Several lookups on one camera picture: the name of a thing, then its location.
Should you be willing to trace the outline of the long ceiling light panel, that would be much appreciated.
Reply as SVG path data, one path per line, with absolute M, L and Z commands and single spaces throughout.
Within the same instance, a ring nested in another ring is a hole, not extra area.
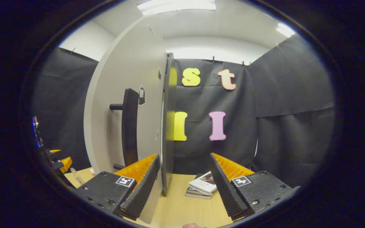
M 216 10 L 215 0 L 150 0 L 138 4 L 142 14 L 161 14 L 181 10 Z

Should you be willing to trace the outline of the thin grey book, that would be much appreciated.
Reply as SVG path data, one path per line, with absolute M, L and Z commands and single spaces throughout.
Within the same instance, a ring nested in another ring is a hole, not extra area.
M 199 196 L 203 196 L 201 198 L 211 198 L 213 196 L 213 193 L 207 194 L 207 193 L 202 193 L 200 191 L 195 190 L 194 188 L 188 187 L 187 191 L 186 191 L 186 196 L 188 195 L 199 195 Z

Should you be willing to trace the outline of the beige cabinet door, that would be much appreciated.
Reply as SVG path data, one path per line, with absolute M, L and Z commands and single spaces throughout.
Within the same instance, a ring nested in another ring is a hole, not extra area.
M 87 89 L 84 139 L 93 170 L 115 172 L 124 165 L 121 137 L 123 112 L 110 104 L 123 102 L 126 89 L 144 90 L 137 113 L 137 159 L 162 156 L 163 90 L 167 54 L 158 16 L 143 16 L 128 26 L 109 46 Z

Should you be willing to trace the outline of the thin beige book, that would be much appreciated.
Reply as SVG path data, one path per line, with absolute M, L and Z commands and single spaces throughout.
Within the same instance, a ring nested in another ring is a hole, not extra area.
M 201 198 L 201 199 L 211 199 L 212 195 L 203 195 L 203 194 L 196 194 L 196 193 L 186 193 L 185 196 L 191 197 L 191 198 Z

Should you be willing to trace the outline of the grey cabinet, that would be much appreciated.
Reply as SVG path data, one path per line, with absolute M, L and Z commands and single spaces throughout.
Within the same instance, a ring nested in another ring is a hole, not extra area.
M 161 173 L 162 196 L 167 196 L 174 169 L 174 115 L 178 74 L 173 53 L 167 53 L 161 116 Z

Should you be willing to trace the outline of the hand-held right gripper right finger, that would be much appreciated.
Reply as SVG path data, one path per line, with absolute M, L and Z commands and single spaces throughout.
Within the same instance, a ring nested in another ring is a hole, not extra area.
M 294 189 L 273 174 L 253 172 L 218 154 L 210 154 L 209 168 L 227 215 L 240 220 L 289 198 Z

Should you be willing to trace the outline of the clear bottle with red label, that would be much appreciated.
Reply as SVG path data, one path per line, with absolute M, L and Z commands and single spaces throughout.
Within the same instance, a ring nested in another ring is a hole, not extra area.
M 73 175 L 73 177 L 74 177 L 74 179 L 75 179 L 75 181 L 77 182 L 77 185 L 76 184 L 74 184 L 74 186 L 75 186 L 75 188 L 77 188 L 77 187 L 82 187 L 82 188 L 84 188 L 84 186 L 85 186 L 85 181 L 83 180 L 83 178 L 77 173 L 77 171 L 73 168 L 73 167 L 71 167 L 70 168 L 70 172 L 72 173 L 72 175 Z

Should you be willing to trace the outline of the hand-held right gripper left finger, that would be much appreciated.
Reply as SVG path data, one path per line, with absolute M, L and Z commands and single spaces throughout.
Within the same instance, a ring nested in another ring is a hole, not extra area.
M 75 189 L 75 194 L 98 210 L 136 220 L 140 217 L 160 170 L 154 154 L 115 173 L 100 172 Z

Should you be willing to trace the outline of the small ceiling light panel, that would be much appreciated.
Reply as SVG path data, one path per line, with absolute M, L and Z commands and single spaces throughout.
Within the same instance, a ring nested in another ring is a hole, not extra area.
M 292 30 L 290 27 L 288 27 L 287 25 L 285 25 L 283 23 L 278 23 L 278 27 L 276 28 L 276 31 L 288 38 L 291 37 L 292 35 L 295 35 L 295 33 L 296 33 L 296 32 L 294 32 L 294 30 Z

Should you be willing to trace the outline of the white book with portrait cover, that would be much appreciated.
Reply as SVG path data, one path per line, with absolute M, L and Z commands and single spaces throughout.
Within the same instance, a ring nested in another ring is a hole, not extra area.
M 210 171 L 204 174 L 198 174 L 194 180 L 189 182 L 189 187 L 207 196 L 212 195 L 217 190 L 217 185 Z

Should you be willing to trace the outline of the black backdrop cloth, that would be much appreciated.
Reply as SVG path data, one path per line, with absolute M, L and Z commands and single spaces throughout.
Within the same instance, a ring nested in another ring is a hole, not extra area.
M 83 132 L 87 87 L 98 62 L 56 48 L 37 76 L 31 114 L 46 146 L 91 167 Z M 304 185 L 329 152 L 336 108 L 329 74 L 294 35 L 243 68 L 176 59 L 176 111 L 187 113 L 187 140 L 174 145 L 175 174 L 206 171 L 214 152 L 291 187 Z

